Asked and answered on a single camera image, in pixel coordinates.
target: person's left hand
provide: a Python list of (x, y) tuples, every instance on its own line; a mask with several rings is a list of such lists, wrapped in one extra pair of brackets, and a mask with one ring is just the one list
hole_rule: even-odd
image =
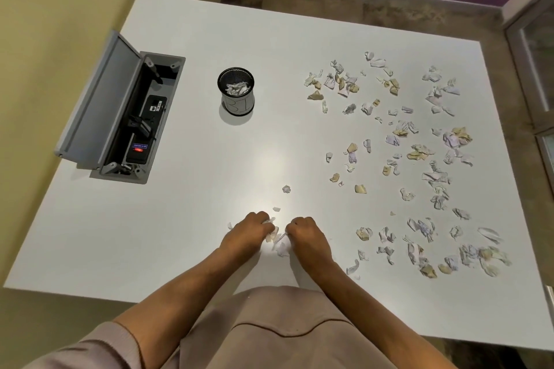
[(273, 223), (262, 225), (266, 220), (269, 220), (266, 212), (248, 213), (223, 237), (220, 248), (242, 266), (260, 250), (265, 237), (275, 229)]

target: hand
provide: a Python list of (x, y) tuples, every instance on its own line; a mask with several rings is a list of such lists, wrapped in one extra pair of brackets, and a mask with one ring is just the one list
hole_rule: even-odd
[(220, 248), (242, 266), (260, 250), (265, 237), (275, 229), (273, 223), (262, 224), (266, 220), (269, 220), (266, 212), (248, 213), (223, 237)]
[(331, 247), (327, 238), (310, 217), (296, 217), (287, 225), (293, 251), (309, 275), (312, 275), (322, 264), (332, 263)]

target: sleeve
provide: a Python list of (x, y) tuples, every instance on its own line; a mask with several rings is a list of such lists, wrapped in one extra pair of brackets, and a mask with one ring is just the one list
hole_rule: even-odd
[(68, 347), (39, 357), (24, 369), (142, 369), (139, 345), (124, 327), (109, 322)]

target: yellow wall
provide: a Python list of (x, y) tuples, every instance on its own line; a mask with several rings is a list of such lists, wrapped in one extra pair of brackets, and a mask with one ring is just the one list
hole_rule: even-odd
[[(58, 165), (53, 147), (132, 2), (0, 0), (0, 285)], [(20, 367), (127, 306), (1, 289), (0, 367)]]

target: forearm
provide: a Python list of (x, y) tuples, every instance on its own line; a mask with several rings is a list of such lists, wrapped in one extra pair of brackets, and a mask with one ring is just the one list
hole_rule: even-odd
[(352, 324), (398, 369), (455, 368), (430, 343), (352, 281), (336, 263), (325, 264), (310, 275)]
[(238, 263), (218, 248), (204, 261), (115, 318), (138, 342), (145, 369), (162, 366), (238, 267)]

